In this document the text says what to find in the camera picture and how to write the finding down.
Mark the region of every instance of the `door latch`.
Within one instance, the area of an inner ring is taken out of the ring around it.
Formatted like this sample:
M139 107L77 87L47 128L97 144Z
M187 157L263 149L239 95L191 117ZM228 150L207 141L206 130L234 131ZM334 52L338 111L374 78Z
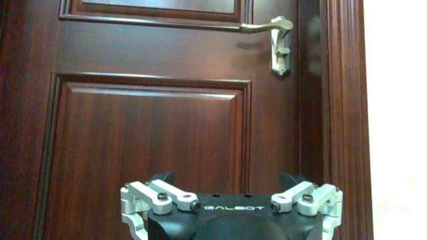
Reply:
M255 34L271 31L271 70L283 76L291 70L291 34L294 24L284 16L278 16L263 25L242 24L240 33Z

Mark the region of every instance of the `door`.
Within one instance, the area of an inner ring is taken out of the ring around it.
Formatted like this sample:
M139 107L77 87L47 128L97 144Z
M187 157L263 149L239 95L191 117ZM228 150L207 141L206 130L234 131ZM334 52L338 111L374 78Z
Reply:
M300 172L299 34L279 76L270 31L230 31L276 16L295 23L298 1L8 1L7 239L128 239L120 187L155 173L191 192L280 191Z

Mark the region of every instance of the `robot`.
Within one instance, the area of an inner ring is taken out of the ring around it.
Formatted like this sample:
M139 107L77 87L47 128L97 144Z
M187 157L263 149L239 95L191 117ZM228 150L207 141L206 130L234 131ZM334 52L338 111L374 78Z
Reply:
M121 221L133 240L331 240L343 191L280 174L284 192L200 194L174 186L175 173L120 189Z

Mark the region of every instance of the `galbot logo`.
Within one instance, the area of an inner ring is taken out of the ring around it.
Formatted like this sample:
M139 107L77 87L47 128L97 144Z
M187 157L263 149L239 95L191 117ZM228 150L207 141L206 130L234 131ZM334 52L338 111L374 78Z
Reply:
M204 206L204 210L226 210L226 211L255 211L263 210L264 206Z

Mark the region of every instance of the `door lock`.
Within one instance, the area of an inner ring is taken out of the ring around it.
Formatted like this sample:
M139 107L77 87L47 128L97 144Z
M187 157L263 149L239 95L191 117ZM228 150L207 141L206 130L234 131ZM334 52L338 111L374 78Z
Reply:
M291 36L294 24L284 16L278 16L263 25L242 24L239 32L256 34L271 31L271 70L283 76L291 70Z

